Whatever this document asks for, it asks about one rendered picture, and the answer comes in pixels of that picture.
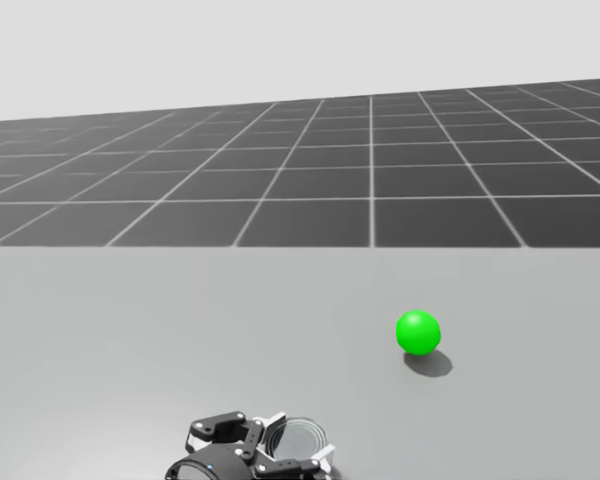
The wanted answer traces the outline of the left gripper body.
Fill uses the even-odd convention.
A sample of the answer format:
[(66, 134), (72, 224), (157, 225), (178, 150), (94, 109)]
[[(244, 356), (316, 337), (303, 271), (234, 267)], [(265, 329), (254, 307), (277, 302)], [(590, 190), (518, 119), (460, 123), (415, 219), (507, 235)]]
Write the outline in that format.
[(247, 432), (240, 424), (192, 423), (188, 455), (167, 469), (164, 480), (256, 480), (251, 467), (235, 453)]

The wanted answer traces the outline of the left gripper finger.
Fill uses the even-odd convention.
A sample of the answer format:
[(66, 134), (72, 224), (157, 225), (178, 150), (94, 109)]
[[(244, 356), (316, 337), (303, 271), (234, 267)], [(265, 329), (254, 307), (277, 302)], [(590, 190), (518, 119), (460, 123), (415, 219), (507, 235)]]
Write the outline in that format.
[(232, 411), (194, 420), (185, 441), (187, 453), (194, 453), (211, 444), (247, 443), (264, 446), (274, 431), (287, 420), (285, 412), (271, 417), (248, 417), (242, 411)]
[(333, 444), (327, 444), (308, 458), (274, 460), (257, 450), (252, 473), (259, 480), (334, 480), (335, 451)]

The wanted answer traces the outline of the green ball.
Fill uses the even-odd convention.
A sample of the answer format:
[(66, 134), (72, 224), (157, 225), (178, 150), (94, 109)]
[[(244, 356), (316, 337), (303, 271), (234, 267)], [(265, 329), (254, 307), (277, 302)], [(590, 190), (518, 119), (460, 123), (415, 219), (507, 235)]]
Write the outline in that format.
[(405, 312), (396, 322), (396, 341), (410, 355), (429, 355), (441, 341), (439, 323), (423, 310)]

